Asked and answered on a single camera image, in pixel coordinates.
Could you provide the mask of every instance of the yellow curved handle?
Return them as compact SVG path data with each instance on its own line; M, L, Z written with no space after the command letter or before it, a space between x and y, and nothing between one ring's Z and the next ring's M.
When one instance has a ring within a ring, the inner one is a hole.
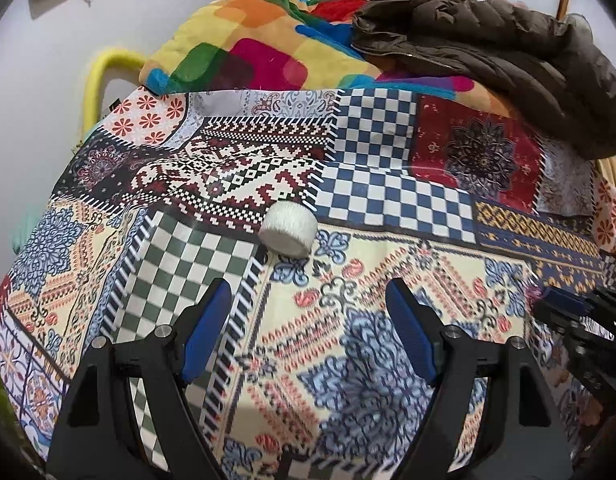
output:
M101 83L106 69L117 66L137 72L138 75L144 63L145 56L125 48L109 48L97 56L90 67L83 94L83 130L80 135L82 142L83 135L99 122Z

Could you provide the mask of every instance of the brown puffer jacket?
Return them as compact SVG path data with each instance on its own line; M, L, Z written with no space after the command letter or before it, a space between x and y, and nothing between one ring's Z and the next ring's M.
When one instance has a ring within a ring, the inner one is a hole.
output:
M616 70L580 28L501 0L371 0L353 26L362 53L470 77L584 158L616 153Z

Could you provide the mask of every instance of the patchwork tablecloth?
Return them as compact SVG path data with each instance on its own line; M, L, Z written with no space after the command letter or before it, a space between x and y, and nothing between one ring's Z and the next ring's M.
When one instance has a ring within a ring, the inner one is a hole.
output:
M308 258L258 244L277 200L318 218ZM45 457L92 338L143 337L223 277L232 313L186 395L227 477L381 475L430 398L386 313L395 276L444 323L524 336L577 448L588 397L529 296L616 286L616 189L526 124L403 89L134 92L69 164L0 289L0 373ZM141 381L132 391L167 467Z

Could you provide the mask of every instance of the silver screw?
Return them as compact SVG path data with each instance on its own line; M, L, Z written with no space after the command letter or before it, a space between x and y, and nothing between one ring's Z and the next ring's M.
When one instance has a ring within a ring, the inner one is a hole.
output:
M462 329L455 325L448 325L444 332L452 339L459 339L462 336Z
M154 329L154 334L157 337L168 337L172 333L172 327L170 325L159 325Z
M95 339L92 340L92 343L90 344L93 348L104 348L106 341L107 339L104 336L98 335Z
M517 350L521 350L526 347L526 342L517 335L510 338L510 344Z

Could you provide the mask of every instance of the white roll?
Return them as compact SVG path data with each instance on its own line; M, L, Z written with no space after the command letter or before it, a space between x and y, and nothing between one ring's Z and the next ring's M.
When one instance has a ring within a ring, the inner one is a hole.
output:
M305 258L317 234L317 219L296 202L275 202L261 223L259 239L275 253Z

